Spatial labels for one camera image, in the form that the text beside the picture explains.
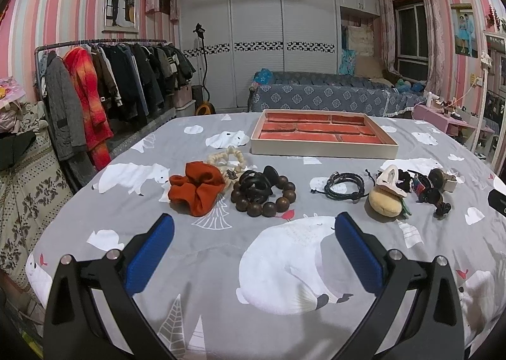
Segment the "yellow plush hair clip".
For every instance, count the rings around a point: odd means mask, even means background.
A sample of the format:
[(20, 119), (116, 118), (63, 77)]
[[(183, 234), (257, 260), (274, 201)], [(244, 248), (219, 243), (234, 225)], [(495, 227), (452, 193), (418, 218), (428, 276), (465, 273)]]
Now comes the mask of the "yellow plush hair clip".
[(403, 197), (388, 192), (379, 186), (374, 186), (371, 189), (368, 202), (375, 212), (387, 218), (396, 218), (400, 215), (410, 216), (412, 214)]

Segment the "colorful black hair clip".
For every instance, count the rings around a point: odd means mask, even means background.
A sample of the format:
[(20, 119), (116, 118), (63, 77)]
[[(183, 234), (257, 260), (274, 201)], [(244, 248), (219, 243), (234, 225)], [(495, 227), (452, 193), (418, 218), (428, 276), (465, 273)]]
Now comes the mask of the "colorful black hair clip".
[(437, 205), (442, 202), (441, 192), (432, 185), (427, 176), (412, 170), (409, 170), (409, 173), (412, 176), (411, 188), (419, 203)]

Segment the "beige snap hair clip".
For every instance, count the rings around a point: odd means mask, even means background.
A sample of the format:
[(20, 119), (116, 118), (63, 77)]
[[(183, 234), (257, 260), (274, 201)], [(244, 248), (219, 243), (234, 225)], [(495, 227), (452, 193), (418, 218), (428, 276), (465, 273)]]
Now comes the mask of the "beige snap hair clip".
[(399, 180), (399, 169), (395, 165), (388, 166), (381, 172), (376, 180), (376, 185), (388, 193), (397, 197), (407, 197), (406, 191), (399, 188), (396, 184)]

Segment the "orange fabric scrunchie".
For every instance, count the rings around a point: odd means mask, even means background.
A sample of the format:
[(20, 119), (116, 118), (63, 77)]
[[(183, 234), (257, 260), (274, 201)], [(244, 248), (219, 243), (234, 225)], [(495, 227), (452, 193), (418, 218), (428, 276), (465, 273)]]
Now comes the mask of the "orange fabric scrunchie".
[(194, 217), (207, 215), (225, 189), (220, 170), (205, 162), (187, 163), (185, 174), (171, 175), (169, 183), (168, 199), (171, 206), (183, 208)]

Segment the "black hair claw clip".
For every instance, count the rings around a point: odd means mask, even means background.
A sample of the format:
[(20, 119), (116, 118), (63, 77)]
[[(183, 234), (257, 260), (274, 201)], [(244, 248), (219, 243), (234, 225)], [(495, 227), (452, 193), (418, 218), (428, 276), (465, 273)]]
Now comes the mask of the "black hair claw clip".
[(266, 166), (262, 172), (247, 170), (239, 178), (238, 190), (250, 203), (265, 203), (278, 185), (280, 175), (275, 168)]

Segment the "black scrunchie with flower charm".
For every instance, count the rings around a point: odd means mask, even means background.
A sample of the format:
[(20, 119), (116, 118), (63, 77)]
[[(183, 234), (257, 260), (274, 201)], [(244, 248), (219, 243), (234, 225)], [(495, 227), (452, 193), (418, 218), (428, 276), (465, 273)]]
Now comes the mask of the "black scrunchie with flower charm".
[(402, 191), (409, 193), (412, 189), (412, 175), (409, 173), (409, 171), (399, 169), (398, 180), (396, 181), (395, 185)]

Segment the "grey polar bear bedsheet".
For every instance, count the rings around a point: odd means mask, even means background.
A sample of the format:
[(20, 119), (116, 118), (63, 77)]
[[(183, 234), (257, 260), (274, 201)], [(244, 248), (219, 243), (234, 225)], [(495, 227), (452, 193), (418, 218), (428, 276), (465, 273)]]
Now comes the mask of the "grey polar bear bedsheet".
[(296, 187), (295, 203), (272, 218), (237, 211), (228, 195), (203, 217), (174, 209), (169, 177), (213, 154), (214, 136), (244, 141), (257, 120), (254, 113), (174, 119), (116, 157), (64, 205), (28, 256), (25, 271), (36, 295), (46, 298), (62, 256), (100, 258), (168, 213), (174, 240), (135, 302), (178, 357), (328, 359), (374, 299), (331, 227), (347, 212), (386, 249), (419, 261), (448, 259), (465, 342), (477, 344), (505, 308), (505, 219), (487, 201), (503, 187), (497, 176), (426, 122), (379, 118), (398, 145), (394, 164), (439, 167), (456, 176), (455, 190), (444, 196), (451, 206), (445, 218), (414, 194), (406, 198), (408, 217), (387, 220), (366, 201), (334, 201), (321, 193), (334, 172), (368, 179), (385, 166), (363, 158), (247, 155), (252, 168), (272, 166)]

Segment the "grey quilted coat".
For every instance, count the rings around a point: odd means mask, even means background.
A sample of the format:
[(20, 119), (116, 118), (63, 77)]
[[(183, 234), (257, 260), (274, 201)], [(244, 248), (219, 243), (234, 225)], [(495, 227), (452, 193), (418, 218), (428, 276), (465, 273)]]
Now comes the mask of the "grey quilted coat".
[(87, 150), (82, 105), (63, 60), (51, 51), (47, 55), (46, 98), (58, 159), (67, 161)]

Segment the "red orange coat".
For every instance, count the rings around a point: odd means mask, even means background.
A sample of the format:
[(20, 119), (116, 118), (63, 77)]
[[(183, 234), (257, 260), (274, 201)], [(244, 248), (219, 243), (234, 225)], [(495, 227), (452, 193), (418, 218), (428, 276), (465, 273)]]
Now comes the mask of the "red orange coat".
[(100, 171), (111, 162), (106, 141), (113, 137), (113, 133), (100, 101), (98, 77), (92, 57), (83, 47), (74, 47), (64, 55), (64, 65), (82, 105), (88, 153)]

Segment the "pink side table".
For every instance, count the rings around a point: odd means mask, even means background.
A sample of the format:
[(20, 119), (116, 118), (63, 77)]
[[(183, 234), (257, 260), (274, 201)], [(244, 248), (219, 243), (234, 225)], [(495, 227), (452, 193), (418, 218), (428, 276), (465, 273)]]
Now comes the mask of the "pink side table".
[(470, 146), (474, 139), (476, 126), (464, 120), (454, 119), (436, 112), (435, 109), (425, 105), (417, 105), (413, 108), (412, 118), (432, 124), (437, 131), (447, 134), (457, 142)]

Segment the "pink floral curtain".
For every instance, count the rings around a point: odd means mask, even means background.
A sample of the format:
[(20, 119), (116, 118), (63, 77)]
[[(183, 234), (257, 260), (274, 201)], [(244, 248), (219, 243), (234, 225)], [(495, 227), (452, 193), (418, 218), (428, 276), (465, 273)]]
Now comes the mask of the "pink floral curtain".
[(425, 89), (440, 95), (443, 85), (443, 28), (439, 0), (424, 0), (428, 41), (428, 78)]

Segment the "dark hanging clothes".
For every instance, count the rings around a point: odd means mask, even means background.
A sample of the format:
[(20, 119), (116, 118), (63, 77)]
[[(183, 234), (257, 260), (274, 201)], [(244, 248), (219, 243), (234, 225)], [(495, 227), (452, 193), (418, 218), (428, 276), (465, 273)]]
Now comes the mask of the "dark hanging clothes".
[(143, 123), (168, 110), (195, 67), (171, 43), (98, 43), (91, 47), (98, 93), (106, 116)]

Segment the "metal clothes rack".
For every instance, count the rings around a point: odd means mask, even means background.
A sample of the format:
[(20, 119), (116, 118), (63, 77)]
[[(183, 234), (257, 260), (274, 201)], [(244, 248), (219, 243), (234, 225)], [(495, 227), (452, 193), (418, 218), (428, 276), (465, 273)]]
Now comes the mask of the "metal clothes rack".
[(36, 67), (39, 66), (40, 54), (44, 51), (58, 49), (61, 47), (72, 47), (81, 45), (95, 45), (95, 44), (112, 44), (112, 43), (147, 43), (147, 44), (167, 44), (170, 41), (164, 39), (150, 39), (150, 38), (99, 38), (99, 39), (83, 39), (74, 41), (63, 41), (52, 44), (46, 44), (38, 46), (34, 49), (34, 64)]

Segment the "dark window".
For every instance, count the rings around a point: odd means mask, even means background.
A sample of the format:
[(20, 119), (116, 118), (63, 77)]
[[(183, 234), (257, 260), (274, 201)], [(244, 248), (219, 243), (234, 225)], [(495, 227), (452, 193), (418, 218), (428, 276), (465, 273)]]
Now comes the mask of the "dark window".
[(395, 69), (409, 81), (428, 78), (428, 37), (424, 4), (413, 3), (395, 10)]

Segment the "white sliding wardrobe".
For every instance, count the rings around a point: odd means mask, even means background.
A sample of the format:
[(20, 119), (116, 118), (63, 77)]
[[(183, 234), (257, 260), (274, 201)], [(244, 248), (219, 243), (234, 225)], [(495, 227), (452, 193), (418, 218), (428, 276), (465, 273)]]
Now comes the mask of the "white sliding wardrobe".
[(338, 0), (180, 0), (180, 45), (217, 109), (244, 108), (254, 74), (335, 73)]

